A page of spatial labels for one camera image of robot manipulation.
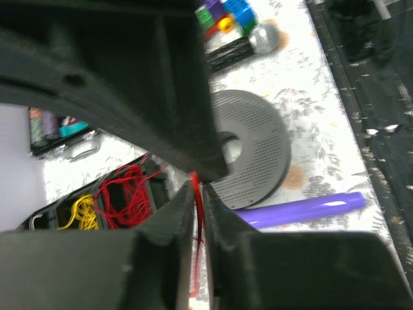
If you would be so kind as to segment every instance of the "colorful building blocks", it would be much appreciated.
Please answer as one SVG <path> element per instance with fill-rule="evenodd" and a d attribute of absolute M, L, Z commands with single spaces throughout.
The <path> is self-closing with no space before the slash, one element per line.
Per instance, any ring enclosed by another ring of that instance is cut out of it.
<path fill-rule="evenodd" d="M 230 32 L 235 24 L 239 25 L 241 34 L 247 36 L 257 25 L 254 12 L 245 0 L 205 0 L 195 13 L 205 40 L 219 30 Z"/>

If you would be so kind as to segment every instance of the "purple tube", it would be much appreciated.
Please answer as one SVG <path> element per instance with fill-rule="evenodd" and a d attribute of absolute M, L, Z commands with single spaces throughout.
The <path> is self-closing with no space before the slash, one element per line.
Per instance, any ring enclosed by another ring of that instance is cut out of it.
<path fill-rule="evenodd" d="M 362 209 L 365 205 L 366 201 L 360 192 L 351 192 L 257 209 L 236 210 L 235 213 L 251 226 L 259 229 L 344 214 Z"/>

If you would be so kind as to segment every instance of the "red thread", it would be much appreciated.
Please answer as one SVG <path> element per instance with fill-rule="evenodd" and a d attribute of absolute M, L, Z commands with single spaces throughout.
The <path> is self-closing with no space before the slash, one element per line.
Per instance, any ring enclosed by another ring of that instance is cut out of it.
<path fill-rule="evenodd" d="M 148 154 L 145 154 L 141 163 L 145 161 L 147 157 Z M 150 216 L 150 201 L 144 184 L 150 178 L 163 172 L 166 166 L 167 165 L 152 175 L 145 177 L 140 165 L 125 165 L 116 171 L 115 178 L 105 180 L 102 183 L 101 188 L 95 195 L 95 210 L 106 218 L 110 229 L 120 229 L 120 226 L 133 228 Z M 111 184 L 122 185 L 126 207 L 121 211 L 116 210 L 110 202 L 108 186 Z M 99 195 L 102 195 L 105 208 L 104 211 L 99 210 L 96 207 Z"/>
<path fill-rule="evenodd" d="M 189 294 L 190 298 L 196 297 L 199 292 L 199 252 L 202 241 L 202 225 L 203 225 L 203 204 L 202 204 L 202 197 L 201 191 L 199 190 L 199 176 L 196 172 L 190 173 L 191 183 L 194 188 L 195 194 L 195 203 L 196 203 L 196 214 L 197 214 L 197 221 L 198 221 L 198 238 L 196 245 L 196 254 L 195 254 L 195 262 L 194 262 L 194 290 Z"/>

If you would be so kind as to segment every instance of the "floral tablecloth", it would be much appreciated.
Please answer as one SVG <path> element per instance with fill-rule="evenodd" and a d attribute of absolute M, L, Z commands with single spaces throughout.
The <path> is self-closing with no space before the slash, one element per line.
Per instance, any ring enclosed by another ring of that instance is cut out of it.
<path fill-rule="evenodd" d="M 370 231 L 392 248 L 392 239 L 304 1 L 249 2 L 260 21 L 276 20 L 284 32 L 284 46 L 213 76 L 210 86 L 212 91 L 239 89 L 262 96 L 280 111 L 287 124 L 292 140 L 291 167 L 280 190 L 261 205 L 352 191 L 362 192 L 367 200 L 362 211 L 265 231 Z M 237 36 L 235 32 L 219 34 L 206 49 L 220 47 Z M 44 175 L 49 202 L 144 153 L 113 136 L 105 134 L 101 139 L 101 150 L 89 158 L 75 163 L 63 159 L 46 161 Z M 185 175 L 173 167 L 168 168 L 168 174 L 174 192 Z M 208 309 L 204 262 L 201 262 L 200 294 L 190 303 L 194 309 Z"/>

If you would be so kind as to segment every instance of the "yellow thread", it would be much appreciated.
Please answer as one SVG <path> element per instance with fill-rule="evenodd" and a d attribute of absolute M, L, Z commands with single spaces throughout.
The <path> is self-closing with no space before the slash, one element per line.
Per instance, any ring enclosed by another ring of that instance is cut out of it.
<path fill-rule="evenodd" d="M 96 212 L 94 210 L 94 199 L 91 194 L 82 195 L 73 203 L 71 210 L 72 216 L 70 217 L 69 222 L 65 226 L 59 227 L 57 230 L 69 228 L 75 219 L 79 221 L 79 230 L 81 231 L 99 229 Z"/>

